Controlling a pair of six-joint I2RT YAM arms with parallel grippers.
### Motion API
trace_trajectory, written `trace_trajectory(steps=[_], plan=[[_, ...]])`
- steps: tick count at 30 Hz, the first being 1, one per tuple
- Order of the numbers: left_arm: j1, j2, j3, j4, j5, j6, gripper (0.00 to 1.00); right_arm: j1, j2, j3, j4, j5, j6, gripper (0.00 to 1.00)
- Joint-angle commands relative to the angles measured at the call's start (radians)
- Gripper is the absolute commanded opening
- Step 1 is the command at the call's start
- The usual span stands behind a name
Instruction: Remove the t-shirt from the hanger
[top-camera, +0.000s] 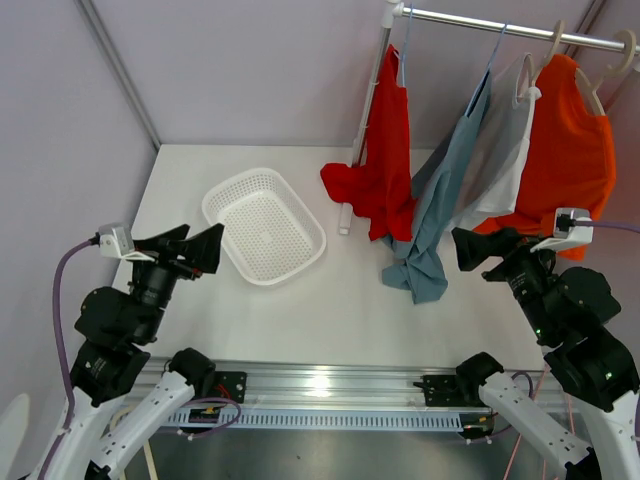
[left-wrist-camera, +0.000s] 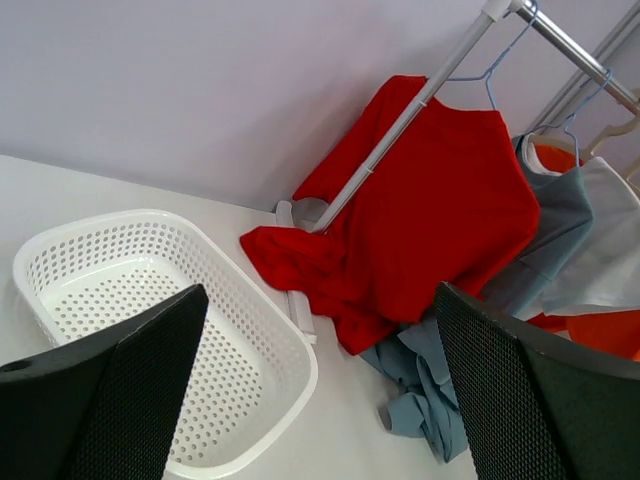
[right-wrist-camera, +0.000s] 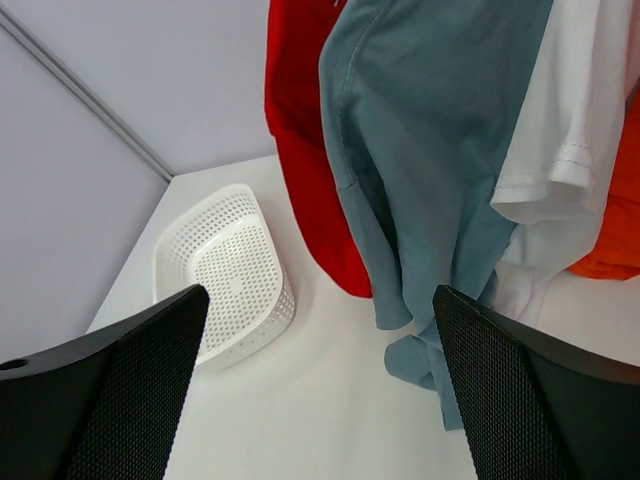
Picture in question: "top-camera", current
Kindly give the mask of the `blue grey t shirt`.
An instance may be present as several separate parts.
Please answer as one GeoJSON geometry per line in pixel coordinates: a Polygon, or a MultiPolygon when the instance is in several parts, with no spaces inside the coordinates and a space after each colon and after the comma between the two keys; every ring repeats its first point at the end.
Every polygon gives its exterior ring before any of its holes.
{"type": "Polygon", "coordinates": [[[456,125],[413,176],[412,239],[404,242],[390,235],[382,239],[394,256],[394,263],[382,270],[382,283],[408,291],[415,305],[439,300],[448,287],[437,247],[453,218],[491,90],[492,74],[486,70],[456,125]]]}

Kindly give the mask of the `white t shirt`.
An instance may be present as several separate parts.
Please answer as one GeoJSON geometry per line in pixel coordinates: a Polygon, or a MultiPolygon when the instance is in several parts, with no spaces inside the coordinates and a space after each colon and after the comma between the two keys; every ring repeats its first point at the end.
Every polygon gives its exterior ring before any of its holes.
{"type": "Polygon", "coordinates": [[[515,211],[540,97],[529,53],[494,77],[448,231],[472,230],[489,218],[515,211]]]}

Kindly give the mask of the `orange t shirt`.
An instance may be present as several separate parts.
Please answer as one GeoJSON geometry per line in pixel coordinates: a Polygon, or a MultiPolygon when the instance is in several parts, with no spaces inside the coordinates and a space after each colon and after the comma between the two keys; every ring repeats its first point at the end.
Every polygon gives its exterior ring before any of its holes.
{"type": "Polygon", "coordinates": [[[575,82],[578,64],[555,55],[542,69],[530,147],[515,211],[474,228],[489,234],[513,227],[526,235],[551,235],[558,208],[585,209],[598,220],[616,182],[609,119],[590,114],[575,82]]]}

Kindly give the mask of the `wooden hanger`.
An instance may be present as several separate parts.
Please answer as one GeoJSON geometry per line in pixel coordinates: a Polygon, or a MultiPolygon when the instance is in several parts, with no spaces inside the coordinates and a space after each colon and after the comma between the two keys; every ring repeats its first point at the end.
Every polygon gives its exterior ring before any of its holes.
{"type": "Polygon", "coordinates": [[[614,38],[623,43],[622,61],[619,64],[607,65],[594,81],[591,81],[580,68],[575,71],[575,83],[578,92],[587,112],[592,116],[602,117],[605,115],[604,107],[597,94],[598,89],[606,79],[620,77],[623,73],[626,73],[635,57],[637,37],[633,31],[623,29],[617,32],[614,38]]]}
{"type": "Polygon", "coordinates": [[[531,87],[534,87],[536,85],[536,81],[543,68],[550,63],[554,55],[557,53],[561,42],[561,37],[565,33],[565,29],[566,22],[564,20],[558,20],[554,26],[553,34],[550,39],[551,47],[538,63],[535,63],[535,60],[530,53],[526,53],[524,55],[522,67],[518,76],[518,83],[516,86],[517,100],[523,100],[525,93],[531,87]]]}

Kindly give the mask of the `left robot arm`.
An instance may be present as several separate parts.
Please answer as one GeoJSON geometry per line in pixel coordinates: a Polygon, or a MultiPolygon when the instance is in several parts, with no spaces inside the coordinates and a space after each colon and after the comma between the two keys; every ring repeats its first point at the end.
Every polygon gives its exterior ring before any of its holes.
{"type": "Polygon", "coordinates": [[[128,226],[109,224],[59,260],[52,285],[52,317],[65,403],[30,478],[115,479],[170,414],[213,394],[215,363],[186,348],[170,359],[151,396],[115,430],[106,429],[150,359],[143,348],[156,341],[176,284],[218,270],[223,225],[214,224],[196,235],[189,230],[189,225],[182,224],[135,240],[128,226]],[[85,297],[74,325],[84,341],[70,360],[61,320],[62,276],[71,258],[89,247],[99,248],[104,257],[131,263],[132,278],[126,292],[105,286],[85,297]]]}

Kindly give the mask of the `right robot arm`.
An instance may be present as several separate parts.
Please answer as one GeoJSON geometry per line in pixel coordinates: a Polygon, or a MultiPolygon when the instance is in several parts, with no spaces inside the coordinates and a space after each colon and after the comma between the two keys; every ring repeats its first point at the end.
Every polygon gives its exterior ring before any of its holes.
{"type": "Polygon", "coordinates": [[[621,310],[606,278],[583,267],[555,273],[556,254],[548,241],[512,228],[487,235],[455,228],[452,237],[462,271],[500,258],[482,277],[509,286],[590,439],[575,437],[534,400],[518,394],[512,378],[486,352],[457,367],[458,398],[499,413],[560,479],[638,478],[639,373],[627,347],[605,326],[621,310]]]}

